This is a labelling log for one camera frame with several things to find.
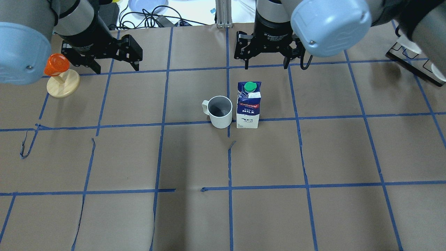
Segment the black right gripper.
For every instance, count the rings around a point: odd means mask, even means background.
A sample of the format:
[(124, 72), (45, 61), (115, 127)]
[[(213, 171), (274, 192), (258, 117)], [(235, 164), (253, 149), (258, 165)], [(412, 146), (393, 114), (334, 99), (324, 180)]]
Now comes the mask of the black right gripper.
[(305, 48), (290, 24), (270, 27), (255, 24), (251, 35), (243, 31), (236, 32), (234, 59), (244, 61), (244, 69), (249, 69), (249, 60), (261, 53), (280, 53), (284, 56), (283, 68), (289, 67), (290, 61), (305, 55)]

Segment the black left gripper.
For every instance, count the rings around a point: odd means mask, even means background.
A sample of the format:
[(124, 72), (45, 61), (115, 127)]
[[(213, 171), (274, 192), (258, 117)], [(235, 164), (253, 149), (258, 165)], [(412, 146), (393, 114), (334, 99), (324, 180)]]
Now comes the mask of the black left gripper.
[(130, 63), (135, 71), (140, 70), (143, 49), (131, 35), (121, 39), (114, 38), (104, 21), (94, 16), (91, 24), (81, 33), (61, 36), (64, 47), (61, 52), (73, 66), (89, 67), (92, 71), (101, 71), (96, 59), (116, 59)]

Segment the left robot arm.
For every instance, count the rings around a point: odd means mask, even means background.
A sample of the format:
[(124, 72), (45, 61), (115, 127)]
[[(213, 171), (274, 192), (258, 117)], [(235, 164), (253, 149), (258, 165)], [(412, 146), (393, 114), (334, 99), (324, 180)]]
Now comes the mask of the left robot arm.
[(2, 0), (0, 2), (0, 80), (28, 85), (44, 75), (51, 38), (68, 46), (61, 53), (74, 66), (101, 73), (97, 59), (116, 59), (139, 70), (143, 49), (131, 35), (116, 39), (99, 16), (109, 0)]

